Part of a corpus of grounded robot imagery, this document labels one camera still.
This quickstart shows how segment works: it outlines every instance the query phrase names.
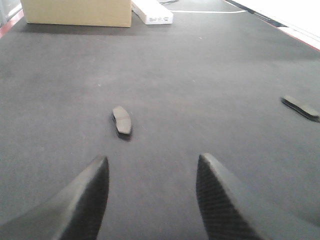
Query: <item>cardboard box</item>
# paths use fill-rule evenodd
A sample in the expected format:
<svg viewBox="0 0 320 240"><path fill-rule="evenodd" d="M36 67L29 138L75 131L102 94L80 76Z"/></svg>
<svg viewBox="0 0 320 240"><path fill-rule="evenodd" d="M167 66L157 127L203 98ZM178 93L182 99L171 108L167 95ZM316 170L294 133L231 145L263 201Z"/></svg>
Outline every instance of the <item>cardboard box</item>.
<svg viewBox="0 0 320 240"><path fill-rule="evenodd" d="M31 24L130 27L131 0L21 0Z"/></svg>

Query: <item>carbon fiber part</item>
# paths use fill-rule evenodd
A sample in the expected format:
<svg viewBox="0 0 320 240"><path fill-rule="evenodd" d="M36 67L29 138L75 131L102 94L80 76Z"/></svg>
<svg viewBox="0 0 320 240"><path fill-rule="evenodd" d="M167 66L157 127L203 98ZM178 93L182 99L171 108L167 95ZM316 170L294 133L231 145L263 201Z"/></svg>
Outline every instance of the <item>carbon fiber part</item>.
<svg viewBox="0 0 320 240"><path fill-rule="evenodd" d="M108 160L98 156L47 202L0 226L0 240L95 240L108 192Z"/></svg>
<svg viewBox="0 0 320 240"><path fill-rule="evenodd" d="M196 195L210 240L319 240L320 228L257 196L209 153L200 155Z"/></svg>

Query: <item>gray carpet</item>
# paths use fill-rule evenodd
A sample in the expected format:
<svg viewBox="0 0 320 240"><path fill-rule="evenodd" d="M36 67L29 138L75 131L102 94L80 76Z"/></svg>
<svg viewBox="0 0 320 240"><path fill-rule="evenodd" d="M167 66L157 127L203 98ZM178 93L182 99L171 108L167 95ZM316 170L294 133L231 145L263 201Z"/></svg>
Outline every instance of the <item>gray carpet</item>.
<svg viewBox="0 0 320 240"><path fill-rule="evenodd" d="M175 10L238 11L221 0ZM175 13L172 25L32 25L0 40L0 224L107 155L98 240L203 240L198 155L213 154L268 201L320 223L320 54L250 13ZM131 141L111 118L131 115Z"/></svg>

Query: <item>white cable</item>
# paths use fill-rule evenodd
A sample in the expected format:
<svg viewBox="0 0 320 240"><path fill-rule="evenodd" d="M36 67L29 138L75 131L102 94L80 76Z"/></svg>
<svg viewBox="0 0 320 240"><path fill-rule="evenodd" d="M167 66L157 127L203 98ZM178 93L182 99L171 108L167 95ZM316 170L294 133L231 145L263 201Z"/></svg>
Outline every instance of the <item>white cable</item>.
<svg viewBox="0 0 320 240"><path fill-rule="evenodd" d="M244 13L246 10L241 11L185 11L185 10L170 10L172 13L188 13L188 14L239 14Z"/></svg>

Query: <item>red stripe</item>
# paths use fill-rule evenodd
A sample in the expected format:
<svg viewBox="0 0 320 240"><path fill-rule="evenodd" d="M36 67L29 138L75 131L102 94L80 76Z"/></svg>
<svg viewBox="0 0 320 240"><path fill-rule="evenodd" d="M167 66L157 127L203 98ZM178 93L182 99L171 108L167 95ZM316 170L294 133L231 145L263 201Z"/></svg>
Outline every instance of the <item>red stripe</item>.
<svg viewBox="0 0 320 240"><path fill-rule="evenodd" d="M24 11L20 10L5 25L0 28L0 39L24 16Z"/></svg>

